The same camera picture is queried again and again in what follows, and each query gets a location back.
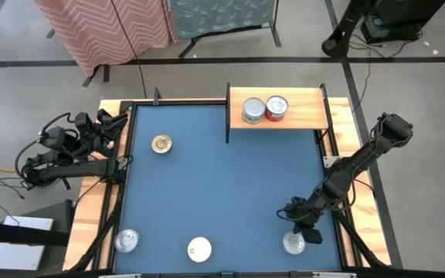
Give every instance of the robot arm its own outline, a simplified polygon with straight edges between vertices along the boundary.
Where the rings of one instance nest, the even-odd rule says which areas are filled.
[[[338,159],[330,168],[324,180],[315,187],[309,199],[293,197],[291,203],[277,211],[277,215],[294,222],[294,232],[301,232],[305,241],[320,244],[322,237],[314,229],[324,210],[339,212],[339,204],[348,195],[354,179],[377,158],[393,147],[402,147],[413,136],[413,126],[396,114],[383,113],[371,130],[371,139],[350,158]]]

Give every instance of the gold lid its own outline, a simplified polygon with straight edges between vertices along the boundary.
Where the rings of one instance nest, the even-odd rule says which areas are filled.
[[[164,154],[171,150],[173,142],[168,135],[158,135],[152,139],[152,150],[158,154]]]

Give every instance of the white lid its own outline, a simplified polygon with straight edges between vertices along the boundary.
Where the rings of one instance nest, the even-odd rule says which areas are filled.
[[[190,259],[196,263],[205,262],[212,252],[210,242],[203,236],[198,236],[189,243],[187,252]]]

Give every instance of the concrete floor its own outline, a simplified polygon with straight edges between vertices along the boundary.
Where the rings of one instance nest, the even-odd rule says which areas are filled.
[[[348,0],[333,0],[341,18]],[[321,57],[322,40],[331,23],[323,0],[280,3],[278,30],[283,44],[275,48],[270,31],[257,30],[203,39],[189,54],[197,57],[308,56]],[[69,60],[59,36],[50,30],[32,1],[7,1],[0,11],[0,61]],[[445,4],[423,30],[424,37],[399,54],[406,57],[445,56]],[[396,51],[399,42],[382,52]],[[186,43],[149,49],[141,58],[175,58]],[[351,57],[368,53],[352,50]],[[367,64],[352,64],[357,91],[362,92]],[[340,63],[256,63],[143,66],[148,95],[157,86],[163,97],[224,97],[226,82],[235,86],[318,86],[326,83],[331,97],[349,97]],[[445,63],[381,63],[372,75],[362,107],[371,127],[383,111],[398,113],[414,124],[415,135],[402,150],[379,161],[403,265],[407,269],[445,271]],[[57,114],[94,114],[101,99],[142,98],[136,66],[113,66],[110,82],[102,69],[88,88],[77,66],[0,68],[0,167],[12,168],[17,152],[33,140]],[[80,179],[72,190],[62,185],[22,191],[0,187],[0,203],[21,215],[67,198],[76,199]],[[0,209],[0,221],[5,213]]]

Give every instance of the blue mat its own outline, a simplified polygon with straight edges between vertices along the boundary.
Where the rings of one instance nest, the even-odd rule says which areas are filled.
[[[117,253],[115,273],[214,273],[339,270],[331,216],[318,222],[324,242],[292,256],[281,245],[293,224],[276,217],[293,196],[308,197],[324,177],[313,131],[231,130],[224,107],[139,107],[122,229],[141,241]],[[167,134],[162,156],[151,140]],[[196,236],[212,244],[204,263],[189,259]]]

